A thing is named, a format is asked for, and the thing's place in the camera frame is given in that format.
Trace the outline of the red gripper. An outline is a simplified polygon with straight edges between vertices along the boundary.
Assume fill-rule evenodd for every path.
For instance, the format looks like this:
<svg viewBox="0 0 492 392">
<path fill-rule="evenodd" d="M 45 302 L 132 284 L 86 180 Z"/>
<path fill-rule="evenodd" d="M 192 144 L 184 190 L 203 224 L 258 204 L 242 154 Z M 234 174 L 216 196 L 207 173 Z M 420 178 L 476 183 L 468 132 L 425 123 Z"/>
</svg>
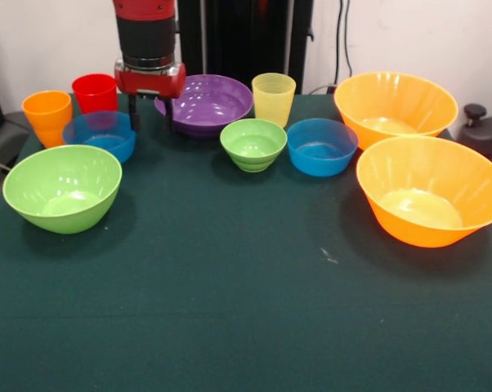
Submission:
<svg viewBox="0 0 492 392">
<path fill-rule="evenodd" d="M 165 118 L 168 120 L 168 131 L 173 133 L 173 103 L 185 89 L 186 66 L 176 62 L 162 69 L 133 69 L 128 67 L 122 59 L 117 59 L 114 65 L 114 78 L 118 89 L 127 95 L 150 95 L 163 99 Z M 128 115 L 131 129 L 139 132 L 141 118 L 137 109 L 137 97 L 128 96 Z"/>
</svg>

